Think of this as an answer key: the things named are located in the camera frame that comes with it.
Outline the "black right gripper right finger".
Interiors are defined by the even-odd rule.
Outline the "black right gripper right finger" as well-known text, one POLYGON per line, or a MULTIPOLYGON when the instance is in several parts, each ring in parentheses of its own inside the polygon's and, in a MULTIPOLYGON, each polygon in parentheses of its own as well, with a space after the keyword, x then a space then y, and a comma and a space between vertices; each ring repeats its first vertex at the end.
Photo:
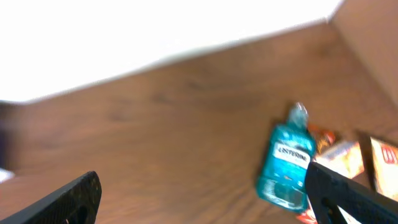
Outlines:
POLYGON ((318 223, 346 223, 340 209, 360 223, 397 223, 397 202, 311 162, 305 189, 318 223))

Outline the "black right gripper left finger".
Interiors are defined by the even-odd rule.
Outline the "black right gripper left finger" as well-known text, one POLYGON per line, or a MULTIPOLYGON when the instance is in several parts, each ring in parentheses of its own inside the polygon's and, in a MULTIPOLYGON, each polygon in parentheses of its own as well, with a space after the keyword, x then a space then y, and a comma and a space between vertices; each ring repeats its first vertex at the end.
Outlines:
POLYGON ((95 171, 89 171, 21 211, 1 224, 94 224, 102 188, 95 171))

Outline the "small orange box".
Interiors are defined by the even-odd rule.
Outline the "small orange box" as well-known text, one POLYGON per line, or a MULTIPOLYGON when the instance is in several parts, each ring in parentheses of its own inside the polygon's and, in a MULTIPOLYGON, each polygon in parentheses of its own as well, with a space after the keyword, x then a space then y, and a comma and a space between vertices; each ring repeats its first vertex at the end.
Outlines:
POLYGON ((340 141, 316 155, 315 161, 349 179, 364 172, 359 142, 340 141))

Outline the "teal Listerine mouthwash bottle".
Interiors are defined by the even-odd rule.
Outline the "teal Listerine mouthwash bottle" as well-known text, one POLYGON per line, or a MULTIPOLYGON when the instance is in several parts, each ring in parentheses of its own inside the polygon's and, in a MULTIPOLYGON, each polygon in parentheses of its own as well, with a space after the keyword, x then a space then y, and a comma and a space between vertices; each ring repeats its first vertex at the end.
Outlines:
POLYGON ((256 184, 259 198, 291 212, 305 211, 308 207, 305 176, 316 149, 316 142, 308 132, 307 109, 298 102, 290 109, 286 122, 272 130, 256 184))

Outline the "red Top chocolate bar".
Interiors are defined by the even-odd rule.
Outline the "red Top chocolate bar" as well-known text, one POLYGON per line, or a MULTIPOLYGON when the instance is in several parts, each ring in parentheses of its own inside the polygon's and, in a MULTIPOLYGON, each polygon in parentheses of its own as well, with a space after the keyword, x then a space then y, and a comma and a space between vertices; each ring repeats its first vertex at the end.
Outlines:
MULTIPOLYGON (((313 123, 308 124, 307 128, 310 135, 314 138, 316 143, 316 153, 313 161, 316 160, 323 152, 325 152, 332 144, 336 141, 336 135, 333 131, 325 128, 321 128, 313 123)), ((305 224, 317 224, 317 219, 311 207, 310 201, 308 201, 308 208, 297 216, 297 219, 305 224)))

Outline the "large white wet wipes pack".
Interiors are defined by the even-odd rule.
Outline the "large white wet wipes pack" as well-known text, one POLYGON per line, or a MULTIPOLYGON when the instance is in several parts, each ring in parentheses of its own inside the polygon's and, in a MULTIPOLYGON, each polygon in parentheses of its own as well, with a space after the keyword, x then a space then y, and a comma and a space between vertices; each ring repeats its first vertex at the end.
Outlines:
POLYGON ((397 201, 397 147, 370 137, 376 191, 397 201))

